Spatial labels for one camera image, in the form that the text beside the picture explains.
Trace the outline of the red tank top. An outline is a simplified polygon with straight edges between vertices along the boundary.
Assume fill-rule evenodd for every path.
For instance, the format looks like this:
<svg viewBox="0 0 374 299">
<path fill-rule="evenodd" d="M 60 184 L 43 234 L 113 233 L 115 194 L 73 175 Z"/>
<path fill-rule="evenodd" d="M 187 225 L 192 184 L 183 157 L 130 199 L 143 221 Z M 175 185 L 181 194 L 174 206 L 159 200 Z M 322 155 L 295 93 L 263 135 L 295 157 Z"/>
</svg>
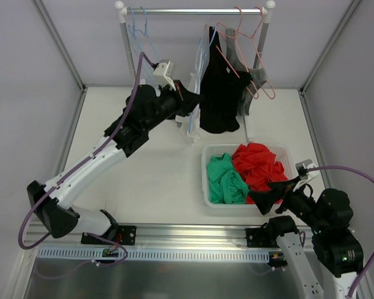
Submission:
<svg viewBox="0 0 374 299">
<path fill-rule="evenodd" d="M 252 191 L 269 191 L 269 183 L 287 181 L 285 169 L 265 145 L 239 145 L 232 155 L 234 169 Z"/>
</svg>

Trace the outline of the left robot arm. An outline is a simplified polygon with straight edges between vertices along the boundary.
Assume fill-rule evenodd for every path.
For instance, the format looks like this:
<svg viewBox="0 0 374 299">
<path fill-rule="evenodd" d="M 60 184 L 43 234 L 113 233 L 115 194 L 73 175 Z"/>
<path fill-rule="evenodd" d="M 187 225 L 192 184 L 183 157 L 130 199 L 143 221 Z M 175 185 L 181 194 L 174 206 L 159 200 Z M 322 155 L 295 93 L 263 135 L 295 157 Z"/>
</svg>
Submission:
<svg viewBox="0 0 374 299">
<path fill-rule="evenodd" d="M 203 96 L 188 91 L 179 80 L 157 94 L 150 85 L 137 85 L 126 99 L 122 115 L 103 133 L 95 146 L 68 170 L 41 184 L 33 181 L 27 194 L 33 213 L 47 229 L 48 237 L 71 232 L 95 235 L 112 243 L 119 225 L 105 210 L 75 206 L 85 189 L 110 168 L 123 162 L 149 140 L 149 132 L 172 116 L 189 115 Z"/>
</svg>

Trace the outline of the blue hanger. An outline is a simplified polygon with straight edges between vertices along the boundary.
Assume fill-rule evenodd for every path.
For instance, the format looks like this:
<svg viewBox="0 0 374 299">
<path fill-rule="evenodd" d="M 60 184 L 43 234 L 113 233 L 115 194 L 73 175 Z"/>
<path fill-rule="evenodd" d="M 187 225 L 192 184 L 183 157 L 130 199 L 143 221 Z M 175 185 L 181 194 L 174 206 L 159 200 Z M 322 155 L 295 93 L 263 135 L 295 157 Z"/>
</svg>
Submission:
<svg viewBox="0 0 374 299">
<path fill-rule="evenodd" d="M 136 58 L 138 58 L 138 56 L 140 55 L 140 52 L 144 52 L 151 62 L 157 62 L 151 47 L 149 46 L 145 36 L 143 35 L 144 27 L 143 29 L 139 29 L 136 26 L 134 12 L 135 11 L 132 8 L 130 8 L 130 14 L 132 15 L 132 22 L 127 25 L 128 33 L 132 37 L 132 41 L 131 41 L 132 51 L 135 54 Z M 141 84 L 147 83 L 149 85 L 156 87 L 156 81 L 153 78 L 153 69 L 151 68 L 150 64 L 147 61 L 143 62 L 143 65 L 141 67 L 140 83 Z"/>
<path fill-rule="evenodd" d="M 157 62 L 160 61 L 160 56 L 158 55 L 158 51 L 156 50 L 155 46 L 153 45 L 153 43 L 151 42 L 151 39 L 150 39 L 150 36 L 149 36 L 149 32 L 148 32 L 148 18 L 147 18 L 147 14 L 146 14 L 146 10 L 144 7 L 140 7 L 140 9 L 143 11 L 143 15 L 144 15 L 144 18 L 145 18 L 145 23 L 144 23 L 144 32 L 143 32 L 143 35 L 145 36 L 149 46 L 151 47 L 154 55 L 155 55 L 155 59 Z"/>
<path fill-rule="evenodd" d="M 209 64 L 209 48 L 213 43 L 217 26 L 214 26 L 212 29 L 210 26 L 205 26 L 205 29 L 208 30 L 208 36 L 200 38 L 198 42 L 196 61 L 194 65 L 194 73 L 196 74 L 196 78 L 198 79 L 198 91 L 196 92 L 197 94 L 200 94 L 201 81 Z"/>
</svg>

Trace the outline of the white tank top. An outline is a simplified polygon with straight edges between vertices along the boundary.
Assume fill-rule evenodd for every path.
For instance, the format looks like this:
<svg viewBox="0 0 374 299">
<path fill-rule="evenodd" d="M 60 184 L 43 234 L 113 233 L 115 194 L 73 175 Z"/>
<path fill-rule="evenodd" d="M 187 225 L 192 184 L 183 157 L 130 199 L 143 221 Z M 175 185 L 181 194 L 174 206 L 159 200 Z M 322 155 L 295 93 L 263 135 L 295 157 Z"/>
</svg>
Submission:
<svg viewBox="0 0 374 299">
<path fill-rule="evenodd" d="M 196 78 L 195 73 L 190 73 L 187 90 L 193 93 L 198 91 L 198 79 Z M 191 146 L 201 139 L 201 136 L 198 133 L 199 116 L 199 105 L 196 105 L 194 110 L 188 116 L 175 116 L 175 122 L 178 125 L 180 132 L 185 136 L 186 142 Z"/>
</svg>

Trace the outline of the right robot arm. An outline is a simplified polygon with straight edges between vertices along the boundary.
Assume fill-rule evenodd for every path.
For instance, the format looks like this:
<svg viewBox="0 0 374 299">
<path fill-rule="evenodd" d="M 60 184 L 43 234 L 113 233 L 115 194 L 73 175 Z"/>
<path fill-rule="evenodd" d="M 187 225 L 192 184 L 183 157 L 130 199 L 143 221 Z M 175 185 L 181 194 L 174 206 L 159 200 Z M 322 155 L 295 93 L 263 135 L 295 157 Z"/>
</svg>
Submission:
<svg viewBox="0 0 374 299">
<path fill-rule="evenodd" d="M 259 212 L 269 213 L 280 201 L 276 216 L 258 229 L 246 229 L 247 246 L 280 248 L 293 274 L 299 298 L 353 298 L 354 276 L 363 270 L 363 249 L 349 229 L 353 217 L 347 194 L 324 189 L 318 199 L 305 190 L 312 186 L 301 178 L 269 183 L 267 191 L 250 191 Z M 322 279 L 304 254 L 300 230 L 294 218 L 312 231 L 311 242 L 320 262 Z"/>
</svg>

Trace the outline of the green tank top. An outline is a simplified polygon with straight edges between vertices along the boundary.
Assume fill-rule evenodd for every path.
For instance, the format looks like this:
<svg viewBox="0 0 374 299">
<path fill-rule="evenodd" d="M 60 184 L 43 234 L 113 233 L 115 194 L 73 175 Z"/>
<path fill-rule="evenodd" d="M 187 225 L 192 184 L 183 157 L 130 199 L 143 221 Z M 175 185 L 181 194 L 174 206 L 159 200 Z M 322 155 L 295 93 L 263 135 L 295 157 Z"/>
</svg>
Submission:
<svg viewBox="0 0 374 299">
<path fill-rule="evenodd" d="M 229 153 L 212 156 L 206 165 L 209 201 L 212 204 L 242 205 L 249 186 L 236 171 Z"/>
</svg>

